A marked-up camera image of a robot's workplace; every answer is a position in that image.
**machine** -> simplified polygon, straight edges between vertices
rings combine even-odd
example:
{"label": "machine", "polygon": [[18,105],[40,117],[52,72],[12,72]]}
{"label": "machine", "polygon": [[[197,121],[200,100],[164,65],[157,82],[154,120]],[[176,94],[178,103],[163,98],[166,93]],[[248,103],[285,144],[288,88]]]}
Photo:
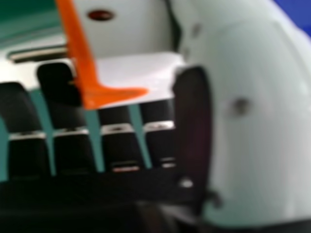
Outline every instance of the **machine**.
{"label": "machine", "polygon": [[[130,213],[144,219],[146,232],[311,231],[311,42],[277,5],[56,4],[67,44],[13,51],[8,59],[71,60],[76,75],[66,82],[47,81],[50,73],[58,76],[57,66],[41,72],[45,98],[99,109],[110,172],[94,172],[88,150],[90,159],[64,168],[63,176],[2,183],[1,222],[33,226],[36,219],[53,230],[77,224],[97,232],[103,218],[121,224]],[[174,116],[167,107],[172,98]],[[140,104],[148,148],[156,151],[153,169],[140,158],[125,107],[133,103]],[[81,126],[61,128],[67,136],[86,135]],[[124,223],[129,231],[141,226],[133,218]]]}

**orange plastic part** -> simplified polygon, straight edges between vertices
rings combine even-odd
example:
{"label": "orange plastic part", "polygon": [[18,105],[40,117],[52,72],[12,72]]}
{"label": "orange plastic part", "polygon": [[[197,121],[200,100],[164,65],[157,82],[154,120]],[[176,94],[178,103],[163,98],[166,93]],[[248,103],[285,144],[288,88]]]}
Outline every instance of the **orange plastic part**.
{"label": "orange plastic part", "polygon": [[83,105],[98,109],[103,105],[129,100],[148,93],[146,88],[110,88],[99,84],[91,50],[84,35],[73,0],[56,0],[68,39],[69,56],[74,62]]}

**white casing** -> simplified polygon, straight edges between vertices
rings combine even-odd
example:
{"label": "white casing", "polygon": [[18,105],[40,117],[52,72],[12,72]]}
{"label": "white casing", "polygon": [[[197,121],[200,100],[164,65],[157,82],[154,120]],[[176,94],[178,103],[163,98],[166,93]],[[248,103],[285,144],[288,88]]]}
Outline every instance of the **white casing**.
{"label": "white casing", "polygon": [[[95,61],[98,82],[107,87],[144,87],[145,96],[106,105],[112,107],[169,99],[182,57],[172,50],[167,7],[162,0],[74,0]],[[94,21],[93,10],[109,10],[110,21]]]}
{"label": "white casing", "polygon": [[[268,0],[172,0],[181,51],[202,66],[213,94],[209,188],[225,228],[311,218],[311,43]],[[201,30],[193,36],[194,27]],[[245,116],[232,103],[250,101]]]}

